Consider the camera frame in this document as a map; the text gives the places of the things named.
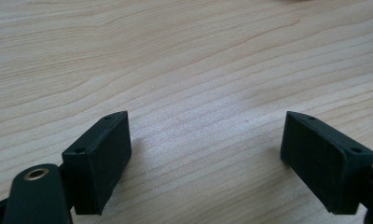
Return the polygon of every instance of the light wood surface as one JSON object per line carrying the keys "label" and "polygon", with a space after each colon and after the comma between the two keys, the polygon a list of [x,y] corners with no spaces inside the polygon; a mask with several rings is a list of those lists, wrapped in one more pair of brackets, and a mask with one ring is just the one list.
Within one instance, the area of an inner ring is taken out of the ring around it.
{"label": "light wood surface", "polygon": [[0,200],[121,110],[131,161],[75,223],[362,223],[279,151],[287,110],[373,150],[373,0],[0,0]]}

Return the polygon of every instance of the black bracket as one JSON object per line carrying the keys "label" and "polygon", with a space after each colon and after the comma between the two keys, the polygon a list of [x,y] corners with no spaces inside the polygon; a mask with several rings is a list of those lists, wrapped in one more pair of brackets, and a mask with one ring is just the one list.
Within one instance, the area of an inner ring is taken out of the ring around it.
{"label": "black bracket", "polygon": [[62,153],[63,164],[40,164],[19,173],[0,202],[0,223],[72,223],[100,215],[131,157],[128,113],[97,121]]}
{"label": "black bracket", "polygon": [[373,223],[372,150],[312,116],[287,112],[281,158],[328,212],[354,215],[362,203],[365,223]]}

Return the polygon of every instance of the screw hole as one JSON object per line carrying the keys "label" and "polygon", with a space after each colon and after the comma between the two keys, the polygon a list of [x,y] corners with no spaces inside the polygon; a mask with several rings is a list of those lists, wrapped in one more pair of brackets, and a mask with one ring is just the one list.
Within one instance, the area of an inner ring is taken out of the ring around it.
{"label": "screw hole", "polygon": [[362,152],[362,150],[360,148],[358,148],[358,147],[352,147],[352,151],[356,152],[356,153]]}
{"label": "screw hole", "polygon": [[86,149],[84,147],[79,147],[76,149],[76,153],[78,154],[84,154],[86,151]]}
{"label": "screw hole", "polygon": [[28,181],[32,181],[32,180],[40,179],[40,178],[44,177],[45,175],[47,175],[48,173],[49,173],[49,169],[38,168],[38,169],[35,169],[35,170],[27,173],[27,175],[24,177],[24,179],[28,180]]}

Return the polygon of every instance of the rectangular block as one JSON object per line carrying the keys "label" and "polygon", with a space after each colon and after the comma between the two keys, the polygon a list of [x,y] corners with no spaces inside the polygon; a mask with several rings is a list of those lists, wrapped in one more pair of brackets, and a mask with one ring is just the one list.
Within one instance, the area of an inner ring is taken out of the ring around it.
{"label": "rectangular block", "polygon": [[329,212],[356,213],[372,150],[316,118],[287,112],[281,157]]}
{"label": "rectangular block", "polygon": [[131,157],[128,113],[105,116],[63,154],[79,215],[101,214]]}

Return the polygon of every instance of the black mount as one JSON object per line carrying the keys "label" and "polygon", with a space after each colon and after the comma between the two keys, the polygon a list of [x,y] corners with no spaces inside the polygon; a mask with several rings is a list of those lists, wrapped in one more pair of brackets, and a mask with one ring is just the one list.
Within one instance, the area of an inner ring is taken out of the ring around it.
{"label": "black mount", "polygon": [[63,164],[40,164],[19,173],[0,202],[0,223],[73,223],[100,215],[131,157],[128,112],[97,121],[62,153]]}
{"label": "black mount", "polygon": [[372,150],[312,116],[287,112],[281,158],[328,212],[354,215],[362,203],[365,223],[373,223]]}

